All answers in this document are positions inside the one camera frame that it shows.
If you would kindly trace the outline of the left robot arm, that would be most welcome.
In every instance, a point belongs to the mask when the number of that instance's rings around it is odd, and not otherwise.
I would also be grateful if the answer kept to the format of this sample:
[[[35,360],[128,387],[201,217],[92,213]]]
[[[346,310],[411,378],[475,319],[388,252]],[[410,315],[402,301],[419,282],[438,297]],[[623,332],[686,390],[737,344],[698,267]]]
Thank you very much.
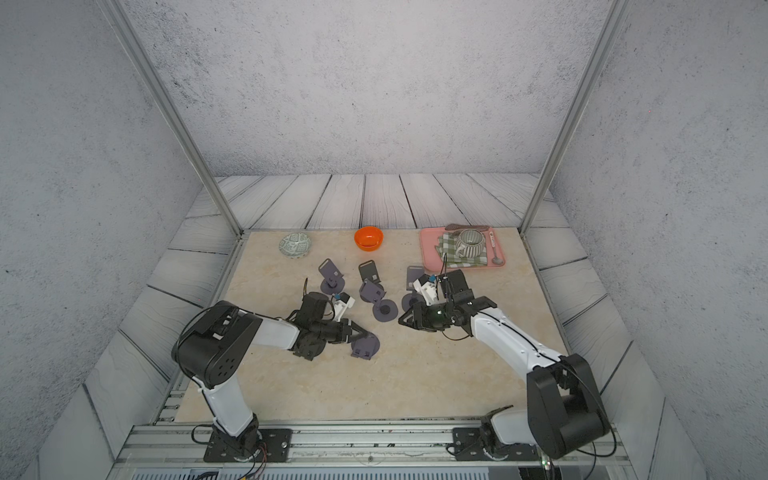
[[[291,431],[259,428],[257,415],[240,388],[238,368],[254,345],[312,361],[328,344],[349,344],[353,357],[371,359],[378,353],[380,341],[344,316],[353,303],[346,294],[329,298],[310,292],[302,297],[299,309],[280,319],[221,300],[188,322],[171,349],[171,357],[197,385],[213,415],[205,462],[287,460]]]

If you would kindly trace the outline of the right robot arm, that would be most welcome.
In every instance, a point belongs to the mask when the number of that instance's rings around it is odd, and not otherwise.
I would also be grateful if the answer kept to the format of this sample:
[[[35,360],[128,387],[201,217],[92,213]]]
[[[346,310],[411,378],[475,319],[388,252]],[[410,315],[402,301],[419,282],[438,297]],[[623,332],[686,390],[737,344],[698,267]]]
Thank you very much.
[[[412,281],[417,299],[398,319],[417,331],[459,327],[491,348],[526,384],[526,406],[491,411],[479,428],[479,448],[504,460],[514,445],[536,445],[559,459],[612,433],[589,363],[524,332],[486,296],[477,297],[460,270]]]

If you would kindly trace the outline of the purple stand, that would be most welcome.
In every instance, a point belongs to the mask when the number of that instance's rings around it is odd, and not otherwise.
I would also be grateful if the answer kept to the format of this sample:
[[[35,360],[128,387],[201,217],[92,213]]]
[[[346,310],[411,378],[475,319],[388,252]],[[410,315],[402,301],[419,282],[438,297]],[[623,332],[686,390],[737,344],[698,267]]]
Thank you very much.
[[[390,322],[398,317],[398,306],[390,299],[381,299],[373,304],[374,318],[379,322]]]
[[[326,258],[318,267],[323,277],[320,289],[326,295],[336,295],[343,292],[345,281],[343,274],[330,258]]]
[[[370,332],[371,345],[370,346],[351,346],[351,356],[363,360],[371,360],[380,350],[379,338]]]
[[[423,302],[424,297],[415,289],[414,282],[425,274],[421,266],[408,266],[406,270],[406,294],[401,300],[402,310],[407,312],[414,304]]]

